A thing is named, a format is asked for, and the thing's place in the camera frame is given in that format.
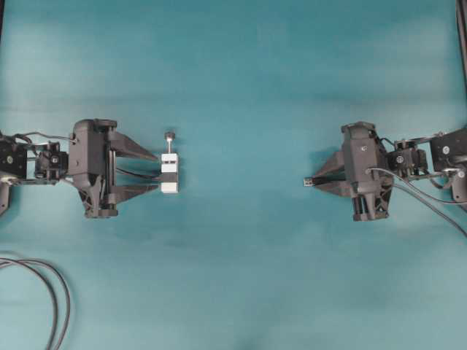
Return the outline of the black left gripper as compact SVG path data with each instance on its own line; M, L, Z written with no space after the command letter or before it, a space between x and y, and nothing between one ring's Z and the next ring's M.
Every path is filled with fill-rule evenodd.
M158 188L156 184L112 186L110 171L113 158L109 145L117 157L158 160L157 156L127 135L113 131L116 127L117 122L114 120L86 119L77 122L73 128L74 141L69 145L68 176L78 191L87 218L115 217L118 211L114 204Z

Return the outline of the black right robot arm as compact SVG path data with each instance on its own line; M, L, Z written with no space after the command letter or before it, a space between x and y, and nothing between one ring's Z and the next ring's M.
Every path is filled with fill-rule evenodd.
M304 185L351 198L355 221L388 216L395 180L407 185L427 179L440 190L450 190L450 204L466 207L466 129L393 142L386 150L376 127L355 122L341 127L344 141Z

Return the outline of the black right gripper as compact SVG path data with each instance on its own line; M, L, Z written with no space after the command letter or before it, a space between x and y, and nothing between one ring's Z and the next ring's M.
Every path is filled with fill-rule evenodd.
M368 122L341 127L342 149L330 156L317 176L345 172L345 182L327 182L314 187L332 195L352 198L355 221L373 221L389 216L388 206L394 180L380 170L387 168L387 151Z

